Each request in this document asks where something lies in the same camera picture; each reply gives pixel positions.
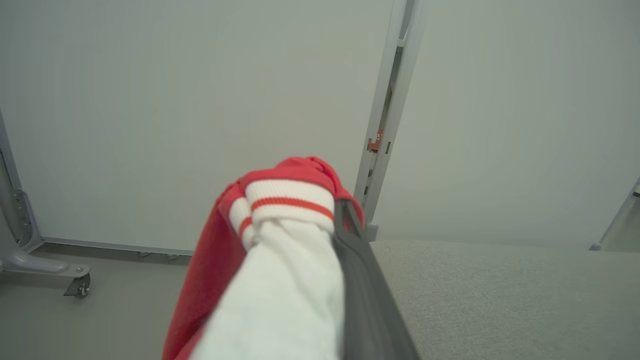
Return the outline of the black caster wheel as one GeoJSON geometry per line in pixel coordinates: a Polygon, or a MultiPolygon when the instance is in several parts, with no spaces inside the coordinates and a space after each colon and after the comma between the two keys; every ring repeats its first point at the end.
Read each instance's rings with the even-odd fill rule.
{"type": "Polygon", "coordinates": [[[89,294],[90,280],[91,278],[89,273],[84,276],[74,278],[63,295],[83,300],[89,294]]]}

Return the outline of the grey fabric sofa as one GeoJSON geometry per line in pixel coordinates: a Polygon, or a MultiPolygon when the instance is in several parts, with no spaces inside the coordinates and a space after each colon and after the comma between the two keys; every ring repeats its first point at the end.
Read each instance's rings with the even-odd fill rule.
{"type": "Polygon", "coordinates": [[[640,254],[371,244],[421,360],[640,360],[640,254]]]}

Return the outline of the grey partition bottom rail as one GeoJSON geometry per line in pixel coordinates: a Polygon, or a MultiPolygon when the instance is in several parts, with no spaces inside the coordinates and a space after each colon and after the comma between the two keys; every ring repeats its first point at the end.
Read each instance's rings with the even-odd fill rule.
{"type": "Polygon", "coordinates": [[[78,246],[83,248],[109,249],[109,250],[115,250],[115,251],[128,251],[128,252],[137,252],[137,253],[151,253],[151,254],[178,255],[178,256],[194,255],[193,250],[148,247],[148,246],[139,246],[134,244],[99,243],[94,241],[73,240],[73,239],[64,239],[64,238],[55,238],[55,237],[46,237],[46,236],[42,237],[42,242],[57,244],[57,245],[64,245],[64,246],[78,246]]]}

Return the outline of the grey slanted partition leg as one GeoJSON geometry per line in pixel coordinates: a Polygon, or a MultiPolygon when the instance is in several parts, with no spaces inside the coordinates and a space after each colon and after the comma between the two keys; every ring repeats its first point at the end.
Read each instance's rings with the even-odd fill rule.
{"type": "Polygon", "coordinates": [[[640,178],[590,251],[640,253],[640,178]]]}

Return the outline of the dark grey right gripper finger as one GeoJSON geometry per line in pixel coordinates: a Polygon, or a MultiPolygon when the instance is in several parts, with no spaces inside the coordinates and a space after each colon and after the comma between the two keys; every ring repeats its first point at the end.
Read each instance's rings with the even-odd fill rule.
{"type": "Polygon", "coordinates": [[[345,285],[343,360],[421,360],[349,199],[335,203],[333,248],[345,285]]]}

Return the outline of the red and white jacket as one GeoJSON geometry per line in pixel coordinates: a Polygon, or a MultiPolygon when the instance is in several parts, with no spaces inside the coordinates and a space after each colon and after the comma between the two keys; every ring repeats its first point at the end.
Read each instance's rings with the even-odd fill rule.
{"type": "Polygon", "coordinates": [[[339,200],[355,203],[316,156],[230,183],[190,259],[161,360],[342,360],[339,200]]]}

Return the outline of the grey partition corner post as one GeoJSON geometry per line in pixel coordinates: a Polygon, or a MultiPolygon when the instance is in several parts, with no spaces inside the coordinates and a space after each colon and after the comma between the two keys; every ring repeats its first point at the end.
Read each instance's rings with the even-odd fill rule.
{"type": "Polygon", "coordinates": [[[6,212],[9,215],[9,228],[15,242],[23,248],[29,243],[32,236],[31,221],[25,194],[19,189],[21,183],[18,176],[18,168],[10,146],[9,133],[7,132],[2,109],[0,109],[0,158],[6,173],[10,198],[8,201],[10,210],[6,212]]]}

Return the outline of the grey partition foot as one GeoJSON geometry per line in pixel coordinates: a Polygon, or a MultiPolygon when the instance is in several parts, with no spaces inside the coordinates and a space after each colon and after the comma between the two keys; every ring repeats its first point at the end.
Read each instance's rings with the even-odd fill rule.
{"type": "Polygon", "coordinates": [[[10,234],[8,239],[0,239],[0,271],[89,280],[88,265],[31,254],[44,244],[44,240],[26,192],[16,188],[0,194],[0,211],[10,234]]]}

